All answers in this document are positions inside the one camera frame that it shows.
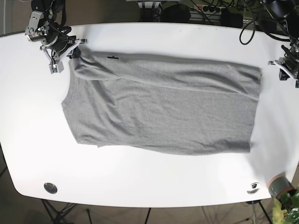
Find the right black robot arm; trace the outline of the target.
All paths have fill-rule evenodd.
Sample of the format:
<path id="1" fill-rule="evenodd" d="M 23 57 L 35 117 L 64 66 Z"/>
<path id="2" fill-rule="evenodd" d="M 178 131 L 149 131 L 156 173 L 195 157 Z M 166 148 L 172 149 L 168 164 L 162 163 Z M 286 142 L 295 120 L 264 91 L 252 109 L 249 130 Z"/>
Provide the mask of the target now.
<path id="1" fill-rule="evenodd" d="M 80 44 L 87 39 L 69 36 L 71 27 L 66 26 L 65 0 L 32 0 L 32 13 L 25 29 L 25 36 L 30 42 L 41 43 L 40 50 L 49 60 L 51 73 L 64 70 L 63 60 L 79 58 Z"/>

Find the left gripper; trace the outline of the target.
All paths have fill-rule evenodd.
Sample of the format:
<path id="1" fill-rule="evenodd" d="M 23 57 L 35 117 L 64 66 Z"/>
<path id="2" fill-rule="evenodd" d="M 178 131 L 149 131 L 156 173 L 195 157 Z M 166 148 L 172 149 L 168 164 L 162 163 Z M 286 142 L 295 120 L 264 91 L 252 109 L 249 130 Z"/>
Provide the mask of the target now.
<path id="1" fill-rule="evenodd" d="M 295 88 L 299 87 L 299 45 L 291 44 L 288 49 L 284 45 L 281 46 L 285 52 L 284 57 L 278 60 L 268 61 L 268 65 L 275 65 L 279 68 L 279 80 L 286 81 L 291 78 L 295 81 Z"/>

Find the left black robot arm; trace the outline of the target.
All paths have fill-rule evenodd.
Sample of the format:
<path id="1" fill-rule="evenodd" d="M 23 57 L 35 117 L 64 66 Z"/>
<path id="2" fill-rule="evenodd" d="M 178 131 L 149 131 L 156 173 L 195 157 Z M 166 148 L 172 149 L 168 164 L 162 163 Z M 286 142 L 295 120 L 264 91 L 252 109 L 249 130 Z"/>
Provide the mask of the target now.
<path id="1" fill-rule="evenodd" d="M 286 81 L 291 78 L 295 81 L 295 88 L 299 87 L 299 13 L 297 12 L 295 1 L 293 0 L 261 0 L 260 4 L 265 9 L 267 16 L 259 14 L 254 17 L 252 9 L 248 3 L 243 1 L 245 7 L 251 14 L 253 24 L 253 32 L 247 42 L 242 41 L 242 36 L 239 36 L 239 41 L 242 45 L 249 44 L 256 32 L 256 25 L 270 38 L 288 42 L 290 47 L 281 46 L 284 51 L 284 56 L 278 60 L 268 61 L 269 65 L 275 65 L 279 68 L 279 80 Z M 274 23 L 281 32 L 287 37 L 280 38 L 272 34 L 265 26 L 266 22 Z"/>

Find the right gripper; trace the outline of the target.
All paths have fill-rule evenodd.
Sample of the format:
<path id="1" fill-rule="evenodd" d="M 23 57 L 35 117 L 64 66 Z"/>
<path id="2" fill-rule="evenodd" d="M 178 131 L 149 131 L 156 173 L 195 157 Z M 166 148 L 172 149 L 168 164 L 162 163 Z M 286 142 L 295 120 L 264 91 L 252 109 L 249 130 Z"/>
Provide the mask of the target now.
<path id="1" fill-rule="evenodd" d="M 80 44 L 87 44 L 87 39 L 78 39 L 75 35 L 59 33 L 42 33 L 42 46 L 40 50 L 44 52 L 49 60 L 51 74 L 60 73 L 64 70 L 63 60 L 65 58 L 75 59 L 80 56 Z"/>

